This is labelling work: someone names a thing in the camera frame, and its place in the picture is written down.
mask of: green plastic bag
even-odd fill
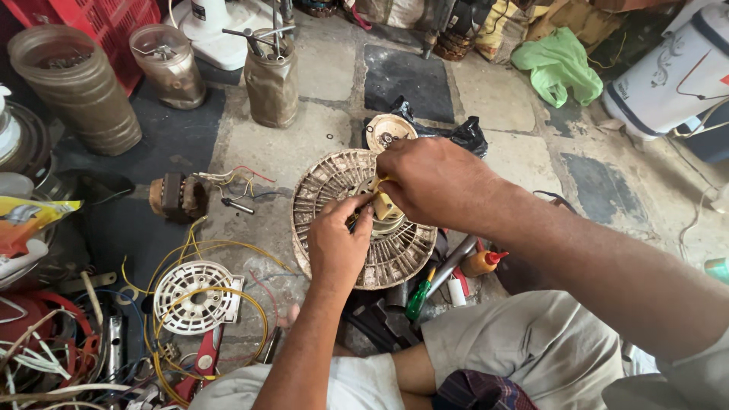
[[[531,86],[554,107],[567,101],[567,87],[574,98],[588,105],[602,93],[602,80],[588,66],[587,53],[567,27],[557,28],[538,42],[525,42],[512,55],[520,70],[531,70]]]

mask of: red bottle cap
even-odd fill
[[[486,254],[486,263],[488,263],[489,265],[496,265],[501,260],[501,258],[506,255],[509,255],[509,252],[489,252]]]

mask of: red plastic crate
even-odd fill
[[[129,50],[129,36],[160,22],[155,0],[2,0],[25,26],[65,24],[88,34],[109,57],[122,87],[131,94],[142,71]]]

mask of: hand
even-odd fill
[[[370,248],[374,212],[367,203],[370,197],[357,195],[341,202],[332,199],[311,223],[307,241],[313,289],[346,298],[354,287]],[[362,211],[354,231],[349,233],[345,222],[358,207]]]
[[[400,139],[377,157],[380,189],[415,223],[477,233],[508,182],[445,138]]]

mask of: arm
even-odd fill
[[[311,286],[291,332],[253,405],[254,410],[324,409],[339,316],[365,264],[373,208],[349,233],[345,221],[369,195],[324,206],[308,236]]]
[[[729,287],[549,205],[447,139],[395,142],[377,166],[381,177],[397,181],[381,189],[409,219],[479,235],[520,255],[660,359],[699,353],[729,327]]]

